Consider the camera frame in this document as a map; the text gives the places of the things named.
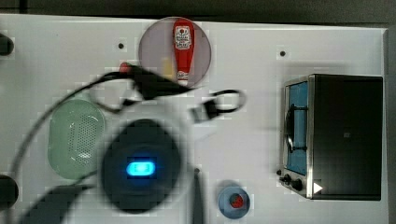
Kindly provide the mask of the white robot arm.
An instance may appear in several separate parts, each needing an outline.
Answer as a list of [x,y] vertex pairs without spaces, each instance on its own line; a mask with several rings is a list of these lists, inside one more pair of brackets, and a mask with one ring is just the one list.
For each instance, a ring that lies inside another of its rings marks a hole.
[[19,174],[36,132],[48,123],[49,163],[66,182],[20,204],[18,217],[7,211],[3,224],[64,224],[88,193],[109,211],[143,214],[191,186],[192,128],[219,115],[215,98],[190,102],[193,87],[129,63],[82,90],[118,79],[132,80],[140,98],[108,108],[72,91],[34,124],[12,162],[12,175]]

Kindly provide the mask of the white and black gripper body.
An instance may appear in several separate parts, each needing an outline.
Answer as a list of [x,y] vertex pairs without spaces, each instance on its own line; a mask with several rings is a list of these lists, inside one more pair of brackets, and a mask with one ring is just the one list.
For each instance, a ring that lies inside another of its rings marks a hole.
[[134,81],[138,92],[145,100],[178,95],[191,90],[191,88],[181,86],[170,79],[161,77],[137,65],[131,66],[130,78]]

